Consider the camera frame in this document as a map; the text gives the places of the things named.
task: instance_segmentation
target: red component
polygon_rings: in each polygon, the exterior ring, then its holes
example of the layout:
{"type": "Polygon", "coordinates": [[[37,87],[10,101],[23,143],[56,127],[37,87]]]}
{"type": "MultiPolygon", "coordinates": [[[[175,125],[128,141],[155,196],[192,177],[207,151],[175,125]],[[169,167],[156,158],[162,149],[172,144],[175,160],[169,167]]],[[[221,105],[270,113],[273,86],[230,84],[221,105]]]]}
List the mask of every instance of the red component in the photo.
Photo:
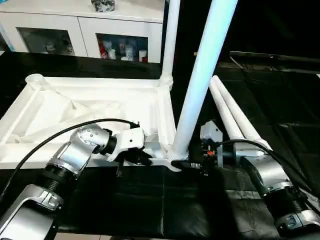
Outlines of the red component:
{"type": "Polygon", "coordinates": [[[207,154],[208,154],[208,156],[212,157],[212,156],[215,155],[215,152],[214,151],[208,151],[207,154]]]}
{"type": "Polygon", "coordinates": [[[98,39],[98,44],[99,44],[99,50],[100,50],[100,55],[102,59],[107,59],[107,51],[104,47],[104,45],[102,44],[102,41],[100,39],[98,39]]]}

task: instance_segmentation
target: cup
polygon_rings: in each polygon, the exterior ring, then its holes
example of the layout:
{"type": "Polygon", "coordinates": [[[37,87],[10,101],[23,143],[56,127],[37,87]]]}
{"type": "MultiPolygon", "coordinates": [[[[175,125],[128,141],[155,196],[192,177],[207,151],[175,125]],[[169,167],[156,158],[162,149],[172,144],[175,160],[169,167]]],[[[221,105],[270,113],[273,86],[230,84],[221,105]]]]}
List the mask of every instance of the cup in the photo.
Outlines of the cup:
{"type": "Polygon", "coordinates": [[[47,43],[45,43],[44,48],[49,54],[56,53],[56,45],[52,41],[48,41],[47,43]]]}
{"type": "Polygon", "coordinates": [[[128,61],[134,60],[134,46],[130,44],[125,45],[125,56],[128,58],[128,61]]]}
{"type": "Polygon", "coordinates": [[[148,62],[147,50],[139,50],[139,62],[141,63],[148,62]]]}
{"type": "Polygon", "coordinates": [[[115,49],[108,50],[108,59],[116,60],[116,50],[115,49]]]}
{"type": "Polygon", "coordinates": [[[137,55],[137,40],[129,39],[129,45],[133,46],[133,56],[135,57],[137,55]]]}
{"type": "Polygon", "coordinates": [[[68,51],[68,54],[69,54],[69,55],[71,55],[71,56],[74,56],[74,55],[75,55],[74,48],[72,47],[71,44],[68,44],[68,46],[67,46],[67,51],[68,51]]]}

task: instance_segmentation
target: floor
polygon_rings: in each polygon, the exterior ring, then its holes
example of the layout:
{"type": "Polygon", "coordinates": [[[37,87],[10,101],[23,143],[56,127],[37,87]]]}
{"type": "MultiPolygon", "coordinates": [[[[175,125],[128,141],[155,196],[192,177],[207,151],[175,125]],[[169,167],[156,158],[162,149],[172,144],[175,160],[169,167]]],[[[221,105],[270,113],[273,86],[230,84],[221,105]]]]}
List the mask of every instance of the floor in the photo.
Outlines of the floor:
{"type": "MultiPolygon", "coordinates": [[[[71,234],[71,233],[58,233],[54,238],[54,240],[110,240],[110,239],[111,239],[111,236],[84,235],[84,234],[71,234]]],[[[150,238],[139,237],[139,238],[135,238],[135,240],[165,240],[165,239],[156,239],[156,238],[150,239],[150,238]]]]}

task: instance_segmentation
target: glass cabinet door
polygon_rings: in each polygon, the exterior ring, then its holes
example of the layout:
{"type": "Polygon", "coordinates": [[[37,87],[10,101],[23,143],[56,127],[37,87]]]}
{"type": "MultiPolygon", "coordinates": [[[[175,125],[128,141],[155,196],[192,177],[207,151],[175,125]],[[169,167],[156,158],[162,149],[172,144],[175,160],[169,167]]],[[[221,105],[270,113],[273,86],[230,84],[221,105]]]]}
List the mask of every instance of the glass cabinet door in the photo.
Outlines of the glass cabinet door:
{"type": "Polygon", "coordinates": [[[16,52],[88,56],[76,16],[0,12],[0,24],[16,52]]]}
{"type": "Polygon", "coordinates": [[[148,62],[148,38],[96,33],[102,59],[148,62]]]}
{"type": "Polygon", "coordinates": [[[88,57],[160,63],[162,24],[79,17],[88,57]]]}
{"type": "Polygon", "coordinates": [[[75,55],[66,30],[27,27],[17,27],[17,30],[30,53],[75,55]]]}

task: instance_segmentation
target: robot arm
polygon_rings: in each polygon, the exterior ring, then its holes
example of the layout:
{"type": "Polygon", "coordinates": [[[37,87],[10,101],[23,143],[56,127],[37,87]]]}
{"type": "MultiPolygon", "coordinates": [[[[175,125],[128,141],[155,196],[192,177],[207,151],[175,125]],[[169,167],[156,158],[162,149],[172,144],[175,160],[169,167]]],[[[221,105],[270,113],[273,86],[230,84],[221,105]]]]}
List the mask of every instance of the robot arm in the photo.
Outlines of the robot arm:
{"type": "Polygon", "coordinates": [[[47,239],[50,230],[55,228],[54,213],[71,194],[91,155],[106,155],[112,162],[121,152],[141,149],[144,139],[142,128],[125,130],[114,136],[97,124],[78,128],[2,216],[0,239],[47,239]]]}
{"type": "MultiPolygon", "coordinates": [[[[215,151],[211,159],[222,166],[222,145],[215,148],[214,142],[222,141],[222,133],[212,122],[201,127],[201,139],[204,151],[215,151]]],[[[308,197],[295,186],[283,167],[270,155],[249,143],[238,142],[233,146],[236,161],[248,173],[252,183],[264,200],[274,218],[274,224],[280,236],[294,237],[320,231],[320,216],[306,204],[308,197]]]]}

